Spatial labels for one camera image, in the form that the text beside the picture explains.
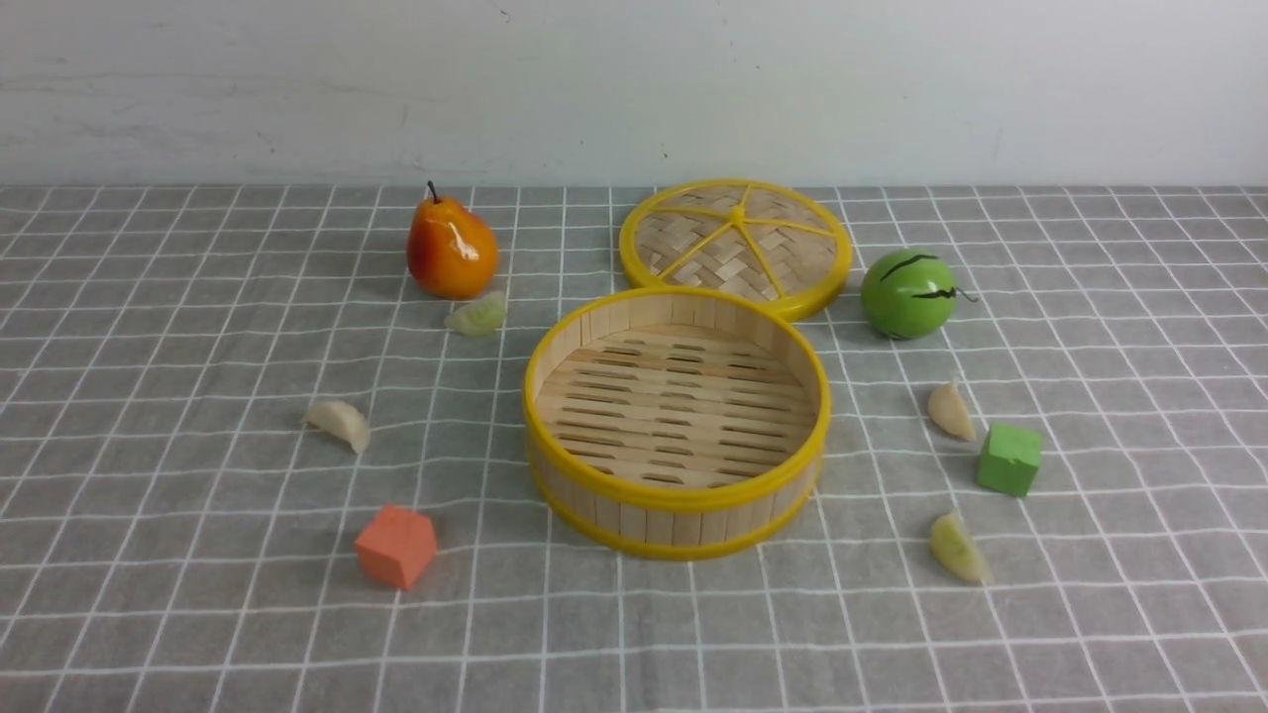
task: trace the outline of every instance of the garlic clove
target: garlic clove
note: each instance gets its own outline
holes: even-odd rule
[[[353,453],[360,454],[370,444],[370,424],[345,401],[318,401],[308,407],[304,421],[347,442]]]

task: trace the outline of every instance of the grid tablecloth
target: grid tablecloth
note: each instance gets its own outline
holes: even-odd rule
[[[420,186],[0,190],[0,710],[1268,710],[1268,190],[805,192],[857,255],[799,325],[818,491],[677,565],[550,516],[520,411],[650,189],[451,190],[503,249],[482,340],[406,277]],[[877,337],[856,291],[900,245],[981,302]],[[1044,434],[1028,499],[922,417],[955,377]],[[360,458],[301,430],[316,396],[369,414]],[[384,502],[436,523],[407,594],[353,553]],[[929,558],[954,507],[989,589]]]

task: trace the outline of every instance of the steamer basket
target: steamer basket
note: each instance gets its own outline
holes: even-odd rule
[[[709,180],[648,198],[621,227],[634,287],[686,285],[742,297],[787,321],[828,306],[850,273],[850,236],[800,193]]]
[[[819,474],[831,405],[814,349],[737,297],[621,292],[552,329],[524,386],[550,506],[642,557],[697,559],[784,527]]]

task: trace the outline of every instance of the bamboo steamer lid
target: bamboo steamer lid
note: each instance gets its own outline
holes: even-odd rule
[[[794,190],[744,179],[691,183],[639,204],[620,236],[634,287],[683,285],[742,297],[796,321],[827,307],[850,273],[850,235]]]

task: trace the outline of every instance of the yellow plastic rim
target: yellow plastic rim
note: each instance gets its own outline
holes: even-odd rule
[[[625,552],[635,557],[645,557],[648,559],[687,561],[711,559],[714,557],[733,554],[741,549],[748,549],[749,547],[781,530],[784,525],[787,525],[792,520],[792,518],[796,518],[796,514],[805,506],[805,501],[809,500],[810,494],[814,492],[814,483],[819,481],[819,473],[823,471],[823,462],[820,461],[819,467],[815,468],[814,477],[810,478],[810,483],[805,487],[805,492],[798,495],[796,501],[792,502],[786,513],[746,535],[719,542],[716,544],[701,544],[696,547],[675,547],[672,544],[652,544],[648,542],[639,542],[637,539],[629,539],[612,534],[611,532],[598,528],[597,525],[592,525],[573,515],[567,507],[560,505],[553,495],[550,495],[545,483],[541,482],[541,474],[538,473],[536,468],[530,466],[529,471],[533,472],[533,480],[536,481],[538,490],[540,490],[541,496],[545,497],[547,505],[549,505],[550,509],[559,515],[559,519],[568,523],[574,530],[597,542],[598,544],[611,547],[612,549]]]
[[[743,186],[744,198],[741,200],[742,206],[747,203],[748,192],[754,188],[760,188],[762,190],[768,190],[771,193],[777,193],[786,198],[791,198],[798,203],[805,206],[810,211],[813,211],[814,214],[817,214],[820,219],[823,219],[823,223],[828,226],[829,228],[828,231],[823,231],[820,228],[804,226],[789,221],[761,221],[761,222],[766,225],[771,223],[781,225],[785,227],[791,227],[805,232],[815,233],[822,236],[824,240],[834,240],[837,242],[837,259],[832,264],[832,269],[828,270],[828,274],[824,275],[822,280],[819,280],[809,289],[805,289],[796,294],[786,294],[784,292],[784,288],[780,285],[779,278],[771,270],[770,265],[766,264],[766,259],[763,258],[761,249],[757,246],[757,244],[753,241],[753,237],[744,228],[744,223],[735,225],[730,221],[728,216],[724,216],[721,213],[714,213],[713,211],[704,211],[700,208],[687,208],[687,207],[661,208],[661,203],[668,200],[670,198],[673,198],[675,195],[686,193],[689,190],[695,190],[700,188],[720,188],[720,186],[737,186],[737,188]],[[804,320],[805,317],[809,317],[810,315],[818,312],[819,310],[823,310],[824,307],[831,304],[833,299],[837,298],[837,294],[841,293],[841,288],[844,287],[846,284],[846,277],[850,274],[850,265],[853,260],[853,250],[850,242],[850,233],[846,231],[846,227],[841,225],[841,221],[838,221],[836,216],[829,213],[817,200],[813,200],[812,198],[801,195],[800,193],[790,190],[781,185],[773,185],[768,183],[761,183],[747,179],[714,179],[714,180],[687,183],[682,185],[676,185],[667,190],[662,190],[661,193],[657,193],[656,195],[639,203],[638,207],[634,208],[634,212],[630,213],[628,218],[625,218],[625,223],[621,226],[621,235],[620,235],[621,268],[625,270],[625,278],[630,282],[633,287],[637,288],[673,287],[662,280],[659,275],[653,274],[652,270],[649,270],[647,265],[643,264],[643,260],[640,260],[638,256],[635,246],[635,237],[638,233],[639,223],[643,222],[643,218],[645,218],[649,213],[658,211],[706,213],[710,214],[711,217],[723,221],[720,228],[714,231],[708,237],[702,239],[700,242],[692,245],[690,250],[683,252],[682,256],[675,261],[675,264],[666,268],[662,271],[662,274],[672,274],[675,270],[677,270],[677,268],[681,266],[683,261],[686,261],[686,259],[695,255],[701,247],[708,245],[710,241],[721,236],[727,231],[727,228],[734,227],[735,231],[741,235],[741,237],[746,242],[748,242],[749,249],[757,256],[757,260],[761,264],[762,270],[766,273],[766,278],[771,280],[771,285],[775,287],[775,291],[780,296],[779,299],[772,299],[770,302],[748,302],[748,301],[744,302],[753,304],[762,312],[767,315],[773,315],[781,320],[795,322],[798,320]],[[709,292],[710,294],[720,294],[716,291],[706,291],[706,292]]]
[[[567,329],[571,322],[578,320],[582,315],[621,299],[634,299],[650,294],[689,294],[692,297],[706,297],[730,302],[738,307],[756,312],[757,316],[762,318],[770,320],[776,329],[782,330],[792,340],[792,343],[810,358],[810,364],[814,367],[815,381],[819,384],[819,414],[815,416],[814,428],[810,430],[810,435],[806,436],[805,443],[803,443],[792,455],[775,468],[742,483],[710,490],[666,490],[631,483],[615,476],[609,476],[593,466],[585,463],[572,453],[568,453],[563,445],[560,445],[559,442],[550,435],[550,431],[547,430],[545,421],[541,419],[541,414],[538,411],[536,403],[534,403],[534,400],[530,396],[533,393],[533,374],[536,373],[539,365],[541,364],[541,358],[547,346],[553,343],[555,337],[558,337],[560,331]],[[737,505],[746,505],[754,500],[760,500],[791,482],[794,478],[800,476],[801,472],[805,471],[805,468],[809,467],[810,463],[823,452],[824,444],[828,439],[828,424],[832,421],[831,398],[828,376],[823,370],[823,364],[819,363],[819,356],[814,353],[814,348],[810,346],[810,343],[806,341],[799,331],[792,329],[792,325],[758,310],[756,304],[748,302],[747,299],[695,287],[633,289],[618,292],[616,294],[611,294],[586,304],[560,320],[554,327],[550,329],[550,331],[547,332],[544,337],[541,337],[536,349],[533,350],[533,358],[529,359],[529,367],[524,374],[524,421],[527,426],[527,438],[530,438],[533,443],[540,448],[541,454],[552,466],[554,466],[557,471],[586,490],[615,500],[623,505],[631,505],[645,510],[664,510],[670,513],[706,513],[711,510],[724,510]]]

